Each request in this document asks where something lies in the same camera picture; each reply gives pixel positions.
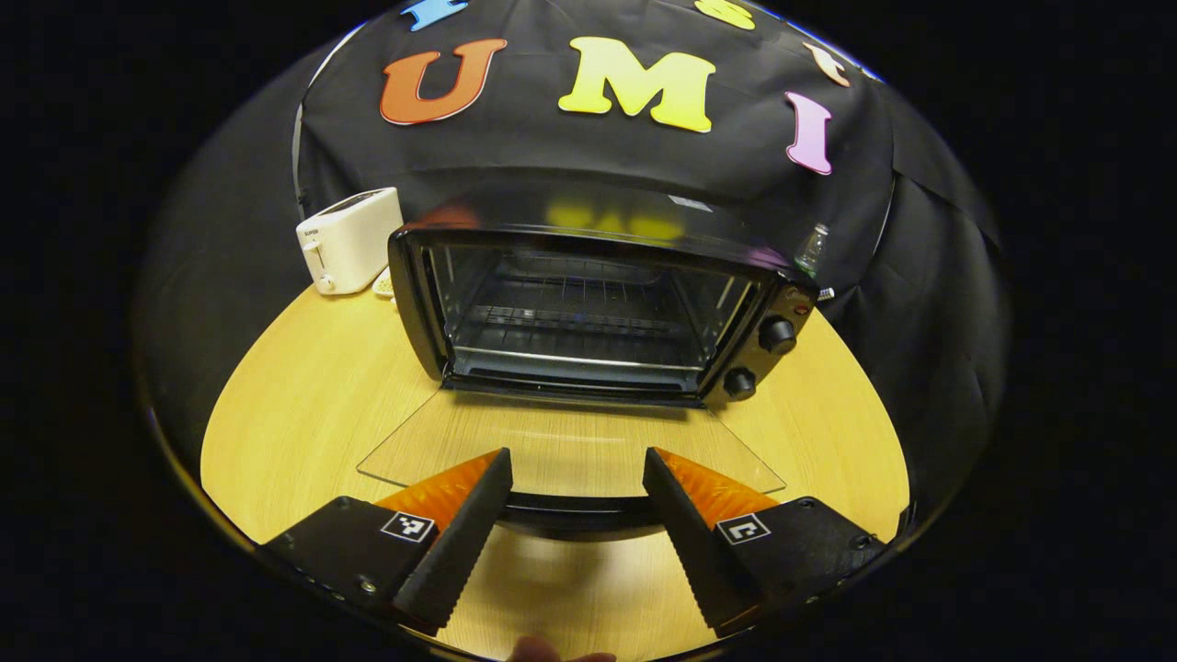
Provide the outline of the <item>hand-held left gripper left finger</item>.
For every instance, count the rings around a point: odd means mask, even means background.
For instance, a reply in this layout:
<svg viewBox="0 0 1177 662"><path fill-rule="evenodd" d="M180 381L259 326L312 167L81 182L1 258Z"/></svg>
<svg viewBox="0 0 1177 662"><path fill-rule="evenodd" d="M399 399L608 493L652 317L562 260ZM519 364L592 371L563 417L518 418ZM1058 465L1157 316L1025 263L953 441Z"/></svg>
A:
<svg viewBox="0 0 1177 662"><path fill-rule="evenodd" d="M508 449L460 462L377 503L337 496L260 547L350 611L445 628L513 486Z"/></svg>

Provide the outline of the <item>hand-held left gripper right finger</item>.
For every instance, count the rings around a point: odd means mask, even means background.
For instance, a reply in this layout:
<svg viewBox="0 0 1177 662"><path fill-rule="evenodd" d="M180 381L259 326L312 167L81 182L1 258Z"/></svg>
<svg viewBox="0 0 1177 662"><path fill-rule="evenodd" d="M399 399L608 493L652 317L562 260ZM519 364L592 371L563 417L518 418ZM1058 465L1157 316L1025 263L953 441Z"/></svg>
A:
<svg viewBox="0 0 1177 662"><path fill-rule="evenodd" d="M822 499L777 502L661 448L647 449L643 486L714 635L810 611L886 551Z"/></svg>

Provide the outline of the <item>black electric oven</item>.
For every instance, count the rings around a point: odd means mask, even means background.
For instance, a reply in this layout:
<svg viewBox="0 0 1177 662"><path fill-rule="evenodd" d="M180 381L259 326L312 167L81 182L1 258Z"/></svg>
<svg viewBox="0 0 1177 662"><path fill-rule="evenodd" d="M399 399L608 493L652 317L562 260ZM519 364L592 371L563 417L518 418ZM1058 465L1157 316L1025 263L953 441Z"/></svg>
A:
<svg viewBox="0 0 1177 662"><path fill-rule="evenodd" d="M660 446L765 495L782 477L722 413L765 404L818 286L749 207L559 177L485 180L388 237L430 388L359 464L408 486L508 449L499 523L556 539L659 528Z"/></svg>

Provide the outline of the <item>green plastic bottle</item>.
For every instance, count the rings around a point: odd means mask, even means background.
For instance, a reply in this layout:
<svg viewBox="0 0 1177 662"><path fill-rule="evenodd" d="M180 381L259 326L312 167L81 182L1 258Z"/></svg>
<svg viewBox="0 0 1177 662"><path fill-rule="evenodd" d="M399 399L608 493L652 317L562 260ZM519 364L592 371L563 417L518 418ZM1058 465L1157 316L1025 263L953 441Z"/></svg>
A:
<svg viewBox="0 0 1177 662"><path fill-rule="evenodd" d="M820 269L822 256L827 247L827 226L824 223L816 223L800 247L794 251L794 264L810 278L814 278Z"/></svg>

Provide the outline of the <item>white toaster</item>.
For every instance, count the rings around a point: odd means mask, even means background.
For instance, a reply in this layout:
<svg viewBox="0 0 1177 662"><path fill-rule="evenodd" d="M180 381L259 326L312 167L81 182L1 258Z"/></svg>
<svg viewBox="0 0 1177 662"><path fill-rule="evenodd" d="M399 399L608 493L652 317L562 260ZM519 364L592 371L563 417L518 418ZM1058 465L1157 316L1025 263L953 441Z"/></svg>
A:
<svg viewBox="0 0 1177 662"><path fill-rule="evenodd" d="M335 201L298 223L302 259L320 296L350 296L370 287L388 265L387 243L403 216L394 186Z"/></svg>

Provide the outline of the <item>black backdrop cloth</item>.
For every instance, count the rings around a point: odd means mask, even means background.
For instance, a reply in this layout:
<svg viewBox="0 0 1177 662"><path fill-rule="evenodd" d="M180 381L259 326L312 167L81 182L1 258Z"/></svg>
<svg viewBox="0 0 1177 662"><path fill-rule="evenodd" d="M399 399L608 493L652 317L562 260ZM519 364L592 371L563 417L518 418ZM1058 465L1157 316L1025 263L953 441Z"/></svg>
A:
<svg viewBox="0 0 1177 662"><path fill-rule="evenodd" d="M1011 297L995 214L949 143L837 46L754 8L692 0L470 0L417 29L408 4L311 51L195 152L153 223L133 315L144 397L198 476L233 369L310 285L298 221L395 186L405 212L513 177L636 185L760 212L789 257L831 231L822 315L865 369L907 456L916 511L958 494L1006 382ZM559 108L576 38L650 67L714 64L706 133L650 110Z"/></svg>

